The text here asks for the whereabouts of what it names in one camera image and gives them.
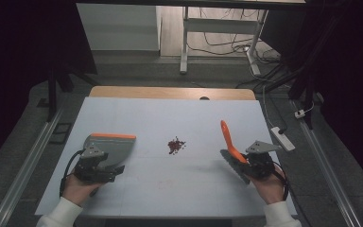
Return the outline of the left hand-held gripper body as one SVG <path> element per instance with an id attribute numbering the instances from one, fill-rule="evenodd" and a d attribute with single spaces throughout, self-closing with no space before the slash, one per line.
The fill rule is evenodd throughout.
<path id="1" fill-rule="evenodd" d="M 108 174 L 98 166 L 107 158 L 108 154 L 97 146 L 87 146 L 75 166 L 75 176 L 85 183 L 107 183 Z"/>

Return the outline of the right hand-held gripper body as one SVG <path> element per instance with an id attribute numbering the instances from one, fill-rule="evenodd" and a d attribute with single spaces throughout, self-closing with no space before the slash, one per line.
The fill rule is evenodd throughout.
<path id="1" fill-rule="evenodd" d="M 245 173 L 257 180 L 267 178 L 275 169 L 273 160 L 269 153 L 281 148 L 281 146 L 256 140 L 246 149 L 246 159 L 251 159 L 251 163 L 255 166 L 255 170 L 248 171 L 245 168 Z"/>

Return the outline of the grey dustpan with orange edge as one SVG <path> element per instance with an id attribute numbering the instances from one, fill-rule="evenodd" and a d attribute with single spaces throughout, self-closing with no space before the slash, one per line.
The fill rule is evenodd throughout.
<path id="1" fill-rule="evenodd" d="M 135 135 L 95 132 L 86 138 L 81 158 L 97 160 L 101 168 L 119 166 L 130 156 L 135 141 Z"/>

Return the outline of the brush with orange handle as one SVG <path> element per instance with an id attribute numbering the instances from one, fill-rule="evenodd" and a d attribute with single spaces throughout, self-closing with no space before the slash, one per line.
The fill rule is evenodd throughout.
<path id="1" fill-rule="evenodd" d="M 232 137 L 229 132 L 227 123 L 224 120 L 220 121 L 220 128 L 226 143 L 227 148 L 223 149 L 220 153 L 234 172 L 239 176 L 239 178 L 245 183 L 249 184 L 250 179 L 244 174 L 242 168 L 247 166 L 249 162 L 243 154 L 241 154 L 234 146 Z"/>

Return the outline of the pile of red beans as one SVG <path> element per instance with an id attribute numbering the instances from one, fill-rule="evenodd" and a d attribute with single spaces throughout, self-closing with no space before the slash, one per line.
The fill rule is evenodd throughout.
<path id="1" fill-rule="evenodd" d="M 181 149 L 184 149 L 186 146 L 186 142 L 180 140 L 178 137 L 175 137 L 171 141 L 167 143 L 169 147 L 169 154 L 175 155 L 178 153 Z"/>

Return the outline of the person's right hand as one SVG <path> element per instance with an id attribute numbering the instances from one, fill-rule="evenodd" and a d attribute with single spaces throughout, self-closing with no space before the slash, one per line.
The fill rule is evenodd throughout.
<path id="1" fill-rule="evenodd" d="M 284 184 L 274 174 L 271 174 L 266 179 L 262 180 L 257 180 L 251 176 L 249 176 L 249 179 L 266 204 L 273 204 L 285 200 Z"/>

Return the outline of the person's left hand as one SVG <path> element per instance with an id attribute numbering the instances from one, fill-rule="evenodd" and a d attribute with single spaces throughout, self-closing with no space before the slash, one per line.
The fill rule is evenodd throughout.
<path id="1" fill-rule="evenodd" d="M 73 204 L 81 206 L 100 186 L 102 183 L 83 183 L 74 174 L 71 174 L 65 180 L 62 196 Z"/>

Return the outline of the white power strip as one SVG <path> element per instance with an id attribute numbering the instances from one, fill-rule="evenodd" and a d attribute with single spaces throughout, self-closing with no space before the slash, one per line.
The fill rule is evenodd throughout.
<path id="1" fill-rule="evenodd" d="M 292 151 L 296 148 L 287 138 L 284 130 L 280 129 L 279 127 L 273 127 L 270 129 L 270 131 L 286 151 Z"/>

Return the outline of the black metal stand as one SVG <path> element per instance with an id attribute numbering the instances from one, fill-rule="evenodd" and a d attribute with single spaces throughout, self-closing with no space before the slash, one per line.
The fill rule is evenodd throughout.
<path id="1" fill-rule="evenodd" d="M 293 80 L 288 97 L 298 99 L 305 94 L 304 107 L 310 110 L 315 91 L 316 67 L 340 18 L 336 12 L 271 10 L 261 38 L 281 54 L 280 64 L 288 68 L 288 74 L 269 84 L 264 92 L 269 93 Z"/>
<path id="2" fill-rule="evenodd" d="M 74 75 L 79 79 L 87 82 L 90 85 L 98 86 L 99 82 L 92 79 L 85 73 L 82 73 L 76 67 L 68 63 L 56 63 L 53 64 L 48 71 L 48 99 L 44 106 L 48 108 L 47 122 L 51 122 L 58 110 L 57 106 L 57 86 L 60 86 L 61 90 L 65 93 L 71 93 L 74 90 L 74 83 L 70 79 L 70 76 Z"/>

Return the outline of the white table mat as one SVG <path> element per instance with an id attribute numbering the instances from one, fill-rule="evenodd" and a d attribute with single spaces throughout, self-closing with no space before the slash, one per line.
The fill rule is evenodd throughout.
<path id="1" fill-rule="evenodd" d="M 47 185 L 37 214 L 51 212 L 71 156 L 93 132 L 133 134 L 123 174 L 102 186 L 83 213 L 101 218 L 245 218 L 263 215 L 264 201 L 223 159 L 224 120 L 244 151 L 271 137 L 256 100 L 87 97 Z M 184 149 L 169 154 L 178 137 Z"/>

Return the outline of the black curtain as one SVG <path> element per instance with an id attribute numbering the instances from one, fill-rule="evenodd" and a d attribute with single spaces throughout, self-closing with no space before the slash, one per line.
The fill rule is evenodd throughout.
<path id="1" fill-rule="evenodd" d="M 0 0 L 0 148 L 31 88 L 55 75 L 94 74 L 78 0 Z"/>
<path id="2" fill-rule="evenodd" d="M 363 0 L 305 0 L 308 10 L 341 16 L 316 67 L 321 113 L 363 169 Z"/>

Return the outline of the white cabinet panel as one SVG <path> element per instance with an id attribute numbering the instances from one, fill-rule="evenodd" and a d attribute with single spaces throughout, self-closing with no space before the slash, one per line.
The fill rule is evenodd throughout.
<path id="1" fill-rule="evenodd" d="M 92 50 L 160 50 L 160 7 L 77 3 L 77 8 Z"/>

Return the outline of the black floor bracket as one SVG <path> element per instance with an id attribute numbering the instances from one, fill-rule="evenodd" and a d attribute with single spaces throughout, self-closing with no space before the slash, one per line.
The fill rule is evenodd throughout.
<path id="1" fill-rule="evenodd" d="M 50 136 L 49 144 L 64 145 L 72 128 L 72 123 L 58 123 Z"/>

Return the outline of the aluminium floor rail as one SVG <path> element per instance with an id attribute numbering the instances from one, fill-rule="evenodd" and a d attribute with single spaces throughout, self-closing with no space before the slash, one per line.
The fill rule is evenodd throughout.
<path id="1" fill-rule="evenodd" d="M 63 113 L 63 108 L 59 107 L 57 112 L 53 114 L 49 122 L 43 125 L 43 129 L 31 147 L 24 163 L 14 178 L 8 192 L 0 203 L 0 227 L 5 227 L 19 202 L 28 181 L 34 172 L 36 164 L 38 164 L 43 151 L 49 141 Z"/>
<path id="2" fill-rule="evenodd" d="M 320 171 L 334 197 L 335 204 L 345 220 L 346 226 L 363 227 L 362 221 L 354 209 L 354 205 L 349 199 L 341 180 L 338 178 L 336 168 L 328 156 L 330 148 L 334 148 L 334 146 L 330 141 L 324 139 L 315 125 L 313 125 L 313 129 L 310 129 L 303 118 L 297 119 L 294 117 L 294 119 L 298 122 L 302 129 L 305 140 L 307 141 L 310 150 L 320 167 Z"/>

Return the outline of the white metal desk frame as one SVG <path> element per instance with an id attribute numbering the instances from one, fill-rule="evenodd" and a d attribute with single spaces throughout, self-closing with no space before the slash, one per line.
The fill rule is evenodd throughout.
<path id="1" fill-rule="evenodd" d="M 250 64 L 251 72 L 255 76 L 260 76 L 261 72 L 254 57 L 259 37 L 265 23 L 268 12 L 265 9 L 256 9 L 258 14 L 256 20 L 235 20 L 235 19 L 210 19 L 195 18 L 189 16 L 189 8 L 182 8 L 182 46 L 180 73 L 187 73 L 188 53 L 187 41 L 188 34 L 193 32 L 215 33 L 215 34 L 244 34 L 251 35 L 252 40 L 249 47 L 244 47 L 243 51 Z"/>

